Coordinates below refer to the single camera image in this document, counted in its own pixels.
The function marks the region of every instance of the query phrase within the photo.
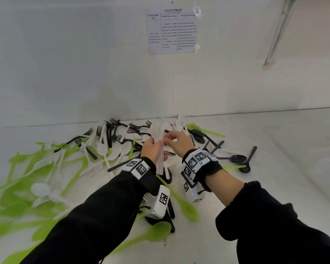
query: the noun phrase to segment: black sweatshirt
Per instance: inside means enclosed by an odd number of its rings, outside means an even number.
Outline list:
[[[151,160],[142,159],[155,174]],[[128,236],[145,193],[122,171],[60,220],[21,264],[98,264]],[[225,240],[238,239],[240,264],[330,263],[330,237],[298,220],[292,204],[279,203],[259,182],[245,183],[216,227]]]

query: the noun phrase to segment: white countertop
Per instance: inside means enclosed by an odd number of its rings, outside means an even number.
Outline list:
[[[286,125],[294,124],[329,124],[330,109],[200,116],[186,119],[186,123],[192,122],[202,128],[225,134],[227,137],[224,138],[223,148],[226,150],[249,155],[252,147],[258,146],[251,160],[252,171],[249,174],[235,170],[231,170],[230,173],[244,182],[259,181],[280,202],[292,203],[300,220],[330,236],[330,200],[304,174],[303,165],[291,160],[288,148],[280,146],[274,140],[274,135],[267,131],[279,130]],[[7,160],[16,152],[37,151],[39,146],[35,145],[35,142],[66,142],[96,126],[97,123],[84,123],[0,128],[0,182],[5,181],[9,172]],[[216,142],[221,140],[219,137],[211,137]],[[78,154],[80,157],[83,156],[83,152],[76,153]],[[224,163],[230,165],[228,160],[222,160],[222,164]],[[173,173],[171,185],[184,196],[182,185],[179,183],[179,167],[173,166],[170,169]],[[81,177],[69,190],[66,198],[79,201],[84,198],[89,187],[103,180],[109,180],[106,168],[94,177]],[[201,216],[198,223],[190,223],[184,217],[176,200],[172,200],[172,204],[176,214],[173,220],[176,231],[165,242],[144,241],[122,253],[107,257],[105,263],[238,263],[236,242],[225,241],[216,230],[215,217],[224,206],[214,194],[207,193],[206,199],[196,204]],[[137,219],[130,237],[143,233],[149,226],[145,219]],[[31,235],[36,229],[37,227],[18,231],[0,238],[0,263],[8,255],[31,247],[34,244],[31,242]]]

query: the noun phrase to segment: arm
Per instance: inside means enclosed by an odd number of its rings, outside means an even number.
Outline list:
[[[148,141],[141,159],[155,174],[162,142]],[[99,263],[128,236],[146,192],[130,172],[122,171],[60,220],[21,264]]]
[[[194,149],[183,132],[167,133],[164,142],[182,158]],[[330,237],[298,220],[292,204],[281,204],[259,182],[244,184],[219,170],[205,183],[226,206],[216,227],[224,239],[238,240],[240,264],[330,263]]]

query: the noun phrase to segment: brighttrace logo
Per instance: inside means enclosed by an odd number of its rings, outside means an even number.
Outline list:
[[[165,12],[182,12],[182,8],[181,9],[165,9]]]

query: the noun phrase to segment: left hand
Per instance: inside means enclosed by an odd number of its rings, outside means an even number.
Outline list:
[[[153,161],[154,164],[157,163],[160,153],[163,149],[163,141],[158,141],[154,143],[153,138],[149,138],[143,143],[143,148],[141,151],[141,157],[147,157]],[[167,160],[168,151],[164,151],[164,161]]]

